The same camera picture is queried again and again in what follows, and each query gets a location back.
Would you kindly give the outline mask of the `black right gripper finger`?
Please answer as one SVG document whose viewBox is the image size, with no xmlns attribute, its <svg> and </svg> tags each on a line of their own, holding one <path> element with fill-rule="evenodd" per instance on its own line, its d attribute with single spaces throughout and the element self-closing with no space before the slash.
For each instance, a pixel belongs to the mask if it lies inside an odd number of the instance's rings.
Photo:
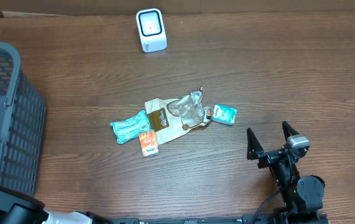
<svg viewBox="0 0 355 224">
<path fill-rule="evenodd" d="M 256 135 L 251 128 L 247 128 L 247 159 L 255 160 L 259 158 L 259 154 L 263 153 L 264 149 L 256 138 Z"/>
<path fill-rule="evenodd" d="M 299 132 L 297 132 L 296 130 L 294 130 L 291 125 L 289 125 L 286 121 L 282 122 L 282 129 L 284 132 L 284 136 L 285 139 L 287 140 L 289 137 L 294 136 L 294 135 L 298 135 Z"/>
</svg>

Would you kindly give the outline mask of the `teal white tissue pack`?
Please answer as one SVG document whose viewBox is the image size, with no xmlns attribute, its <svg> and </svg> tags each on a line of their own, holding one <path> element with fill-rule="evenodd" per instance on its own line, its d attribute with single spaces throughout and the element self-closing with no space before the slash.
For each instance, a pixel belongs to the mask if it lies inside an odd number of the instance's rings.
<svg viewBox="0 0 355 224">
<path fill-rule="evenodd" d="M 236 115 L 236 108 L 215 104 L 212 120 L 216 121 L 217 123 L 233 126 L 235 124 Z"/>
</svg>

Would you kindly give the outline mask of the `beige brown bag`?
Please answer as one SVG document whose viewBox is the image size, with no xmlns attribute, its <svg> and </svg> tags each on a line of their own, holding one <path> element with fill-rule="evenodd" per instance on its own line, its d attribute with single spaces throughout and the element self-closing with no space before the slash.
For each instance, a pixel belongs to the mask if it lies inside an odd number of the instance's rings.
<svg viewBox="0 0 355 224">
<path fill-rule="evenodd" d="M 145 112 L 159 144 L 173 141 L 211 121 L 214 111 L 202 105 L 203 95 L 201 87 L 181 98 L 155 98 L 145 102 Z"/>
</svg>

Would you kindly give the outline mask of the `orange tissue pack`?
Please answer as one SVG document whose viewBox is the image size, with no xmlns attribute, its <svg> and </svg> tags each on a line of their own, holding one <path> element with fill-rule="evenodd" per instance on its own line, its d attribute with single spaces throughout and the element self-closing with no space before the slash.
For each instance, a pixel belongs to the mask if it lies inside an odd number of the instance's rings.
<svg viewBox="0 0 355 224">
<path fill-rule="evenodd" d="M 143 157 L 152 157 L 159 155 L 159 146 L 154 130 L 140 133 L 139 141 Z"/>
</svg>

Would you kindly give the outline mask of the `teal snack packet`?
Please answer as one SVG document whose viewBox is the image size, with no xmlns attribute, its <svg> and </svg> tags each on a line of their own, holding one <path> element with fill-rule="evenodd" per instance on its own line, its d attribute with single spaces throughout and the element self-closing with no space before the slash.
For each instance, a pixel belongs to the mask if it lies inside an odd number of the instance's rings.
<svg viewBox="0 0 355 224">
<path fill-rule="evenodd" d="M 124 144 L 131 139 L 137 138 L 140 133 L 148 132 L 152 129 L 145 110 L 124 121 L 112 122 L 110 126 L 113 128 L 118 144 Z"/>
</svg>

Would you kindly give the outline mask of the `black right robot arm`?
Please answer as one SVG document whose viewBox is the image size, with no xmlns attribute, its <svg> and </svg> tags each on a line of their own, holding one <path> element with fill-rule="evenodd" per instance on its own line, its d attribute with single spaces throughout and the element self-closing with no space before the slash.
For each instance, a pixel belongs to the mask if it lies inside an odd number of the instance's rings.
<svg viewBox="0 0 355 224">
<path fill-rule="evenodd" d="M 296 163 L 310 148 L 309 139 L 282 122 L 286 143 L 279 149 L 265 152 L 252 129 L 247 129 L 247 159 L 257 160 L 258 168 L 269 168 L 278 190 L 267 198 L 253 215 L 244 215 L 248 223 L 327 224 L 323 208 L 325 181 L 317 175 L 300 176 Z M 261 210 L 274 197 L 281 195 L 284 206 L 273 213 L 261 215 Z"/>
</svg>

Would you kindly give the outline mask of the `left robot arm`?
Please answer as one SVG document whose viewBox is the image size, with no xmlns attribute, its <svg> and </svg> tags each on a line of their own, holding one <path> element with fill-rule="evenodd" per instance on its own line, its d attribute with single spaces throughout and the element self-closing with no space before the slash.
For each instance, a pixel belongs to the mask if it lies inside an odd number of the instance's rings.
<svg viewBox="0 0 355 224">
<path fill-rule="evenodd" d="M 0 186 L 0 223 L 108 223 L 87 213 L 46 211 L 44 203 Z"/>
</svg>

